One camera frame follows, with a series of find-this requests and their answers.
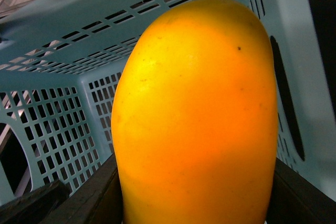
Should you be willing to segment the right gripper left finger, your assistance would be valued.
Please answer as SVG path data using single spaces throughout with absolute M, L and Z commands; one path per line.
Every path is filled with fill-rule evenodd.
M 1 223 L 122 223 L 122 219 L 114 155 L 73 195 L 57 180 L 1 206 Z

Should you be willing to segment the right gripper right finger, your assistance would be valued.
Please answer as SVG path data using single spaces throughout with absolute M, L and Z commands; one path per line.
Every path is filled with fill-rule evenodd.
M 335 224 L 335 201 L 276 159 L 266 223 Z

